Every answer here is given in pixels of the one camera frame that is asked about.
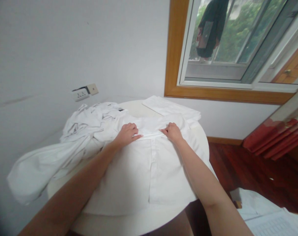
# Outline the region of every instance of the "window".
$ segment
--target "window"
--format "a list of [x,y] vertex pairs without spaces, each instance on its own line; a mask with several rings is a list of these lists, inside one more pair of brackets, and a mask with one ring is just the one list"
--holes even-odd
[[297,48],[298,0],[171,0],[165,96],[283,104],[298,80],[270,75]]

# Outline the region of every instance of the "hand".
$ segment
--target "hand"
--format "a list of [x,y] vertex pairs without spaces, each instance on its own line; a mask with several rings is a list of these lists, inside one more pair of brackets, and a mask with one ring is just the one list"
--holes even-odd
[[116,138],[113,141],[118,148],[123,148],[133,141],[143,137],[143,135],[135,135],[138,134],[138,129],[136,124],[128,123],[123,125],[121,131],[118,133]]
[[174,144],[177,144],[179,141],[184,140],[181,131],[175,123],[169,123],[165,129],[160,129],[162,133],[165,134]]

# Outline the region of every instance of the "wooden door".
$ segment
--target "wooden door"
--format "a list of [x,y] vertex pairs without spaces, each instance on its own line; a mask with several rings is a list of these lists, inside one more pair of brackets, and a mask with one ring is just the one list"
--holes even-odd
[[279,73],[271,81],[272,83],[292,84],[298,78],[298,49]]

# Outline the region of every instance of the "white fabric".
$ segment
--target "white fabric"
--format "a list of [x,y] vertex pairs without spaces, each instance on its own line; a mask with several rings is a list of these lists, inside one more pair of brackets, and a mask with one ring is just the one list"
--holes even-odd
[[213,171],[182,115],[160,118],[126,115],[117,122],[116,130],[123,124],[135,123],[139,134],[144,136],[114,157],[83,212],[126,215],[147,208],[149,204],[180,204],[197,199],[173,143],[159,131],[169,122],[176,123],[188,144]]
[[183,115],[135,118],[115,103],[81,106],[66,122],[60,144],[27,153],[15,163],[7,178],[14,196],[22,204],[36,199],[51,178],[65,176],[81,159],[89,158],[113,140],[124,124],[135,123],[143,137],[117,153],[84,212],[124,215],[146,209],[150,204],[195,200],[181,158],[159,129],[175,122],[188,144],[214,171],[183,118],[192,124],[199,116],[189,108],[187,112],[180,106],[176,108],[176,104],[172,106],[175,113]]
[[298,228],[297,214],[288,212],[286,208],[278,207],[259,193],[237,188],[236,190],[231,191],[230,194],[232,200],[242,202],[242,208],[237,210],[245,222],[259,216],[284,211],[287,214],[287,217],[290,218],[294,225]]
[[24,154],[7,177],[9,187],[21,204],[40,196],[51,178],[68,174],[82,159],[99,152],[105,141],[113,140],[117,131],[111,122],[124,114],[116,103],[83,104],[67,120],[60,138],[62,143]]
[[201,118],[199,111],[170,102],[169,100],[158,96],[149,97],[144,100],[142,104],[162,116],[180,113],[183,115],[190,127],[194,127],[196,122],[198,122]]

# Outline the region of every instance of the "baseboard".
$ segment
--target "baseboard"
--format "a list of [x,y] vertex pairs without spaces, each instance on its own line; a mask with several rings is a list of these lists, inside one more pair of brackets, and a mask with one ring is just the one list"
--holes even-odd
[[209,143],[220,143],[220,144],[232,144],[240,146],[243,142],[242,139],[227,139],[227,138],[217,138],[217,137],[208,137]]

